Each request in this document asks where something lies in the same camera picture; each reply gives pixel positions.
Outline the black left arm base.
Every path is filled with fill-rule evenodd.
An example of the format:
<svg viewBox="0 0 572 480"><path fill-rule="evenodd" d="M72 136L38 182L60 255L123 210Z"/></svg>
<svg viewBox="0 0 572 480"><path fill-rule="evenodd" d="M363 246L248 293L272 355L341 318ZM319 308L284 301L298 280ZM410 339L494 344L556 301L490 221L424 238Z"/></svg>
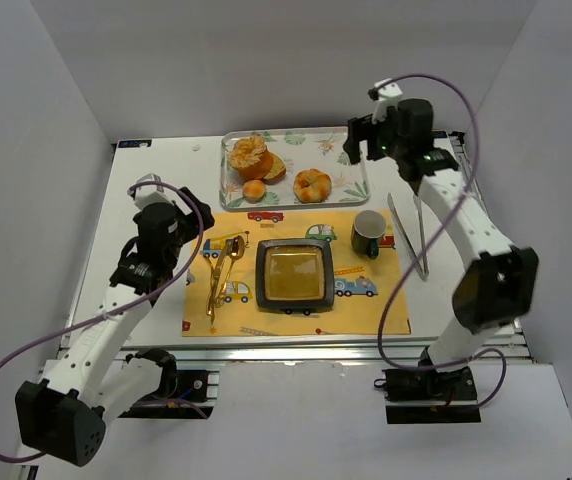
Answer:
<svg viewBox="0 0 572 480"><path fill-rule="evenodd" d="M209 389L213 372L177 367L176 357L160 348L148 348L125 357L128 365L145 360L161 371L159 387L120 415L124 419L206 420L214 409Z"/></svg>

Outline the herb bread slice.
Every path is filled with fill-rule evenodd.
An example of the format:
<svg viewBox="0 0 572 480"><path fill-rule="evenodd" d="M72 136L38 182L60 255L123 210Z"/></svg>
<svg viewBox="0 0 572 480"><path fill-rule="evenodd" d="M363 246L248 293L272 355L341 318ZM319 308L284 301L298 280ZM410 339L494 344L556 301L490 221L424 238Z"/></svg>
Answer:
<svg viewBox="0 0 572 480"><path fill-rule="evenodd" d="M263 181L266 184L275 184L280 182L285 177L287 171L285 163L279 156L274 153L272 153L271 156L273 160L272 167L263 177Z"/></svg>

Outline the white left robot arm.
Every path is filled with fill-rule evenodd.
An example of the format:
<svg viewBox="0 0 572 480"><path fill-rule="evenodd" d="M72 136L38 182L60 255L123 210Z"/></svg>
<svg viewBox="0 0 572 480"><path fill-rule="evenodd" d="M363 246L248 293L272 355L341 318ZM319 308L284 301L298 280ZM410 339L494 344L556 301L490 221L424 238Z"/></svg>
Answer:
<svg viewBox="0 0 572 480"><path fill-rule="evenodd" d="M137 234L120 253L95 323L82 327L64 358L39 382L15 395L22 443L82 467L97 454L107 428L146 396L169 397L177 387L176 359L160 348L131 354L114 378L106 374L134 328L174 279L182 246L200 242L214 225L210 207L186 187L183 212L149 181L130 190Z"/></svg>

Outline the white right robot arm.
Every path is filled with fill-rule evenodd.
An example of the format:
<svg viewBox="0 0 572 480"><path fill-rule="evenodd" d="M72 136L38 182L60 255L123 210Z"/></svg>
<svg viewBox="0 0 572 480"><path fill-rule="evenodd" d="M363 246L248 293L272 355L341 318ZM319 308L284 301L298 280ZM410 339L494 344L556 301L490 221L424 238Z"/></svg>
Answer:
<svg viewBox="0 0 572 480"><path fill-rule="evenodd" d="M536 252L517 247L465 190L465 176L434 144L432 105L422 99L383 101L374 113L347 123L351 163L395 160L401 178L438 218L465 268L452 295L453 319L425 350L423 364L439 372L463 368L487 339L529 312L539 265Z"/></svg>

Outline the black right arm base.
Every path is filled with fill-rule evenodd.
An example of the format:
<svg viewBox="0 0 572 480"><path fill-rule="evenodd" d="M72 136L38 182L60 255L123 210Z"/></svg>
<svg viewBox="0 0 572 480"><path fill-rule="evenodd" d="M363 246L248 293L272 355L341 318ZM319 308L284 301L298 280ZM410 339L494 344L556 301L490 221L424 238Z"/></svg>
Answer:
<svg viewBox="0 0 572 480"><path fill-rule="evenodd" d="M382 371L373 381L385 399L389 425L473 424L481 422L471 369L439 373Z"/></svg>

